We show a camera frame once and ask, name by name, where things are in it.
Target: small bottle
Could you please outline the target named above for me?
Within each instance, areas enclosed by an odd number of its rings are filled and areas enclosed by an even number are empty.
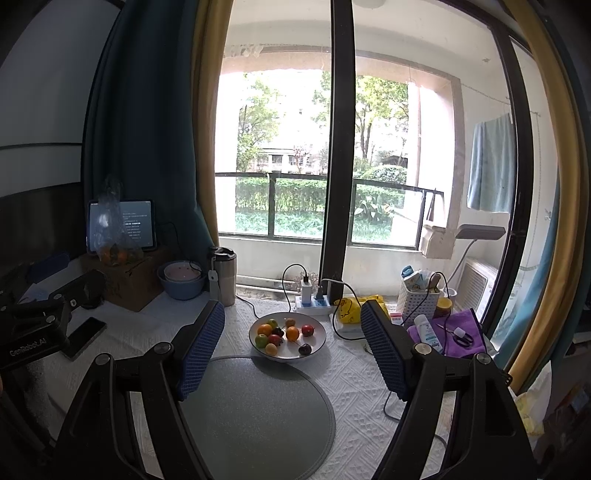
[[[427,320],[427,317],[425,315],[418,315],[414,319],[414,324],[417,326],[417,333],[421,341],[441,353],[443,347],[439,343],[439,338],[435,335],[435,331],[429,323],[429,320]]]

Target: black pole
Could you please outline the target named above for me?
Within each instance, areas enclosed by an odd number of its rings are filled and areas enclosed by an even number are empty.
[[[531,199],[534,191],[534,139],[531,129],[530,104],[517,54],[501,22],[489,25],[495,39],[511,101],[515,127],[515,200],[501,266],[492,287],[491,297],[482,316],[482,330],[488,338],[495,332],[511,295],[525,247],[530,223]]]
[[[331,0],[330,16],[330,143],[320,277],[341,280],[347,248],[355,155],[355,35],[351,0]],[[331,302],[342,297],[341,285],[331,283],[328,290],[327,285],[324,288]]]

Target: hedge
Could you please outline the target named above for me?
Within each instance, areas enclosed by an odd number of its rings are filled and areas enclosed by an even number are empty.
[[[357,185],[356,205],[367,196],[397,207],[404,205],[404,192],[371,185]],[[325,180],[277,179],[275,186],[276,212],[322,212],[326,202]],[[263,210],[269,207],[269,180],[261,178],[236,179],[236,208]]]

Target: yellow curtain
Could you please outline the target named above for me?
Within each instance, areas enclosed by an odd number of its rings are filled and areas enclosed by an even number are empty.
[[[579,283],[589,202],[589,175],[580,118],[570,82],[539,17],[528,2],[505,0],[540,69],[558,153],[560,210],[552,266],[540,308],[509,373],[517,392],[550,351]]]
[[[214,158],[217,87],[231,10],[232,0],[200,0],[193,36],[191,84],[197,200],[215,245],[219,245]]]

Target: red apple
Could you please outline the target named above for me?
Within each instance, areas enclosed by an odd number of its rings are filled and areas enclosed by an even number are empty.
[[[305,337],[311,337],[314,335],[314,327],[312,325],[302,325],[301,334]]]
[[[272,343],[275,346],[281,345],[281,337],[279,335],[275,335],[274,333],[269,335],[269,343]]]

